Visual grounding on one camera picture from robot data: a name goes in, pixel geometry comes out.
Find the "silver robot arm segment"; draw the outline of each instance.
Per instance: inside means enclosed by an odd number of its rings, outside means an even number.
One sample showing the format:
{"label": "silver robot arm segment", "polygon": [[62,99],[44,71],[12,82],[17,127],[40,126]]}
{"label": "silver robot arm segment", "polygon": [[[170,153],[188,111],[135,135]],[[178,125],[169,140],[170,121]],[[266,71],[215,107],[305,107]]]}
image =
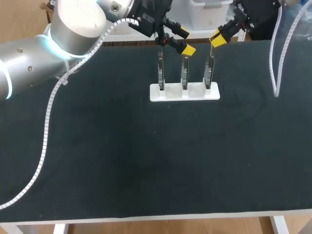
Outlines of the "silver robot arm segment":
{"label": "silver robot arm segment", "polygon": [[112,21],[121,19],[128,14],[133,0],[98,2],[58,0],[45,36],[0,44],[0,100],[64,74],[64,60],[73,67],[104,34],[105,13]]}

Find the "robotic arm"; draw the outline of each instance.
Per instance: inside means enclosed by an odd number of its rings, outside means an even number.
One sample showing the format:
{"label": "robotic arm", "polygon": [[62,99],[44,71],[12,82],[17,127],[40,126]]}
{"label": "robotic arm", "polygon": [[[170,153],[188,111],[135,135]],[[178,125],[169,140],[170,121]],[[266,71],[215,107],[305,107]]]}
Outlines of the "robotic arm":
{"label": "robotic arm", "polygon": [[271,40],[277,20],[279,0],[234,0],[234,19],[220,26],[210,38],[213,47],[229,43],[241,29],[252,40]]}
{"label": "robotic arm", "polygon": [[0,100],[8,99],[41,81],[66,72],[90,52],[106,29],[106,21],[132,18],[135,30],[159,45],[169,44],[180,54],[191,56],[195,49],[164,32],[168,27],[184,39],[189,35],[166,13],[172,0],[58,0],[51,27],[44,35],[0,44]]}

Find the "white cable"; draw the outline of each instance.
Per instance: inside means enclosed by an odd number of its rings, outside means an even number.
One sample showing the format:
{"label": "white cable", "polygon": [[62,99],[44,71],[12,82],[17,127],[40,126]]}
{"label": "white cable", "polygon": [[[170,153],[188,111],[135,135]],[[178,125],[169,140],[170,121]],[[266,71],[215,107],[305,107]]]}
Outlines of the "white cable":
{"label": "white cable", "polygon": [[45,30],[43,31],[43,34],[47,35],[49,30],[51,28],[51,24],[48,24],[46,27],[45,27]]}
{"label": "white cable", "polygon": [[295,20],[293,21],[291,29],[289,30],[289,33],[288,33],[288,35],[286,37],[286,41],[285,41],[285,44],[284,44],[284,47],[283,47],[283,50],[282,50],[282,54],[281,54],[281,57],[280,57],[280,60],[279,60],[279,65],[278,65],[277,85],[276,85],[276,91],[274,93],[275,97],[279,96],[280,86],[281,86],[281,81],[282,81],[282,74],[283,74],[283,65],[284,65],[285,55],[287,53],[287,49],[288,49],[289,43],[290,43],[290,41],[291,41],[291,39],[293,37],[293,33],[294,33],[294,31],[295,31],[295,29],[296,29],[296,27],[297,27],[301,17],[307,11],[307,9],[311,6],[311,4],[312,4],[312,0],[309,0],[301,8],[301,10],[299,11],[299,13],[296,16]]}
{"label": "white cable", "polygon": [[277,22],[274,28],[273,36],[272,36],[272,41],[270,45],[270,55],[269,55],[269,69],[270,69],[270,74],[271,74],[271,80],[272,80],[272,86],[273,86],[273,92],[274,94],[276,93],[276,81],[274,77],[274,70],[273,70],[273,51],[274,51],[274,43],[276,39],[276,34],[279,28],[279,25],[281,23],[282,19],[282,14],[283,14],[283,7],[280,6],[278,9],[278,17],[277,17]]}
{"label": "white cable", "polygon": [[66,85],[68,83],[68,77],[69,77],[69,62],[66,59],[64,59],[64,62],[65,62],[65,67],[66,67],[66,73],[64,74],[65,77],[64,77],[64,81],[62,84]]}
{"label": "white cable", "polygon": [[134,20],[134,19],[120,19],[117,22],[113,23],[113,25],[106,31],[106,33],[100,37],[100,39],[96,42],[94,48],[91,50],[91,52],[87,55],[86,58],[84,58],[81,62],[79,62],[75,67],[73,67],[72,69],[69,70],[69,67],[66,66],[66,70],[67,73],[64,74],[61,79],[56,83],[56,85],[54,86],[54,89],[50,95],[49,98],[49,102],[48,102],[48,106],[47,106],[47,111],[45,114],[45,123],[44,123],[44,134],[43,134],[43,146],[42,146],[42,151],[41,151],[41,157],[39,160],[39,164],[38,167],[36,169],[35,174],[33,175],[32,179],[30,180],[30,182],[26,185],[26,187],[12,200],[0,205],[0,210],[5,209],[11,205],[13,205],[15,202],[17,202],[18,200],[20,200],[25,193],[33,186],[34,182],[37,180],[43,163],[44,163],[44,159],[45,159],[45,154],[47,151],[47,145],[48,145],[48,134],[49,134],[49,122],[50,122],[50,115],[51,115],[51,109],[52,109],[52,104],[55,98],[55,95],[57,94],[57,91],[59,90],[60,86],[62,85],[62,83],[68,78],[68,76],[70,74],[72,74],[73,72],[75,72],[78,68],[80,68],[82,65],[84,65],[95,53],[96,51],[98,51],[98,49],[101,47],[102,43],[104,42],[105,38],[111,33],[111,31],[118,26],[119,24],[122,23],[131,23],[131,24],[135,24],[138,25],[138,21]]}

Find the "black mat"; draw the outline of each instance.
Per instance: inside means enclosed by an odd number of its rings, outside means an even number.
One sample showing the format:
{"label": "black mat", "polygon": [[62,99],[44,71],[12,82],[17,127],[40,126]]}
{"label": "black mat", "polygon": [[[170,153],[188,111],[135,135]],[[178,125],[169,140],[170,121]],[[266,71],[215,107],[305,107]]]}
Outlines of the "black mat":
{"label": "black mat", "polygon": [[[203,76],[197,45],[191,81]],[[216,51],[221,100],[151,103],[158,47],[103,48],[61,87],[39,179],[0,222],[312,208],[311,43],[273,98],[269,42]],[[166,82],[181,57],[165,49]],[[31,179],[52,79],[0,103],[0,203]]]}

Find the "wooden floor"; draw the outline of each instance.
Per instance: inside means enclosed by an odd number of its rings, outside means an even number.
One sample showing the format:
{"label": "wooden floor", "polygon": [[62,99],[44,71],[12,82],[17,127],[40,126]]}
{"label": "wooden floor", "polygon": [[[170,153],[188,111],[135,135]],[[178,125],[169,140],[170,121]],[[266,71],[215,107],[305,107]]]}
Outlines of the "wooden floor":
{"label": "wooden floor", "polygon": [[[0,0],[0,43],[32,37],[43,32],[46,14],[43,0]],[[290,234],[297,234],[312,215],[287,216]],[[53,225],[36,226],[38,234],[52,234]],[[69,234],[273,234],[270,219],[229,218],[121,222],[71,225]]]}

